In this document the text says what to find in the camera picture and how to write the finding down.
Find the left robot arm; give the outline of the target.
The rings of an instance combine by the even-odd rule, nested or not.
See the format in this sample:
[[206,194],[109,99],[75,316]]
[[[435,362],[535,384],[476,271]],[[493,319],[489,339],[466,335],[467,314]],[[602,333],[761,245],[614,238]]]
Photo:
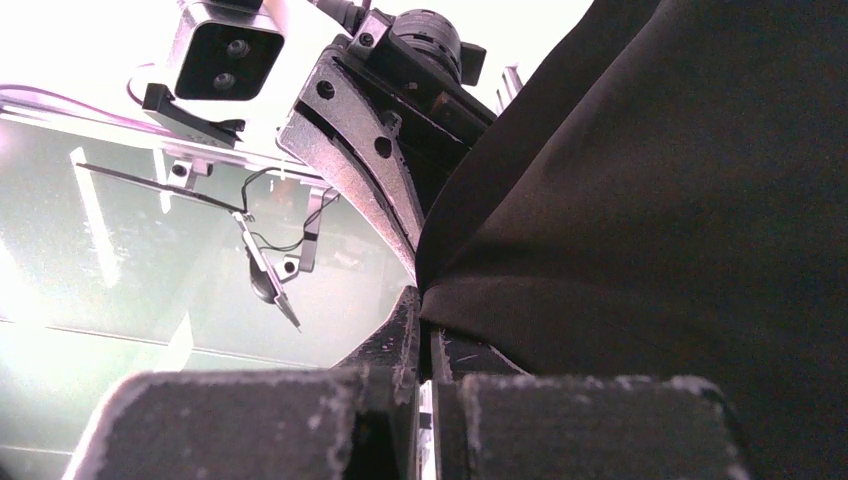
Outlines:
[[377,231],[408,272],[428,212],[495,120],[469,91],[485,50],[427,9],[390,15],[311,1],[332,40],[276,142],[314,169]]

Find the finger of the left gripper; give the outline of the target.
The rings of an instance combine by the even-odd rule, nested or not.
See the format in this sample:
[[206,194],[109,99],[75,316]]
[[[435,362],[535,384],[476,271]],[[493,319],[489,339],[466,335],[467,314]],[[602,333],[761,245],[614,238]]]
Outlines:
[[277,145],[341,193],[374,227],[409,276],[416,278],[418,206],[396,157],[357,153],[300,112],[290,114],[277,135]]
[[315,63],[294,105],[331,138],[360,154],[392,156],[402,163],[418,206],[418,241],[424,215],[394,131],[385,126],[366,96],[343,69],[340,53],[326,49]]

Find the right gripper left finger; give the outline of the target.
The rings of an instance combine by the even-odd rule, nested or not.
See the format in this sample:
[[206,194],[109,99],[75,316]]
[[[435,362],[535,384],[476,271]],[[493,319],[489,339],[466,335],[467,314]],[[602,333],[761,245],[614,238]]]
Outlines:
[[344,479],[418,479],[420,296],[405,287],[387,320],[336,364],[356,375]]

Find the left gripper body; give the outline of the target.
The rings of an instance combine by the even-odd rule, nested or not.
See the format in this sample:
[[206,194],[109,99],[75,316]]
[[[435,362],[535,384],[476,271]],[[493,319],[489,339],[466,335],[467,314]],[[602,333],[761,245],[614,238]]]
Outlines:
[[461,41],[452,22],[428,9],[337,9],[334,19],[352,37],[343,69],[394,131],[420,206],[429,211],[495,120],[465,89],[479,80],[487,52]]

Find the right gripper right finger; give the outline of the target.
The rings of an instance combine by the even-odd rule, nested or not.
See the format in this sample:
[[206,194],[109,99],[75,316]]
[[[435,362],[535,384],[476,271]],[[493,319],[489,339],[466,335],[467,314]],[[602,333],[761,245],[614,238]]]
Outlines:
[[469,446],[461,381],[470,374],[522,375],[524,370],[487,343],[444,329],[430,333],[436,477],[468,479]]

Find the black jacket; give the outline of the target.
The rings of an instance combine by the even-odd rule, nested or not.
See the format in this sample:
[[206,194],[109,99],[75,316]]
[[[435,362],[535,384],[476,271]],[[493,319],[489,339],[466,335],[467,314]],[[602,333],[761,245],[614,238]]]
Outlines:
[[847,475],[847,5],[596,1],[433,205],[425,320],[697,375],[764,479]]

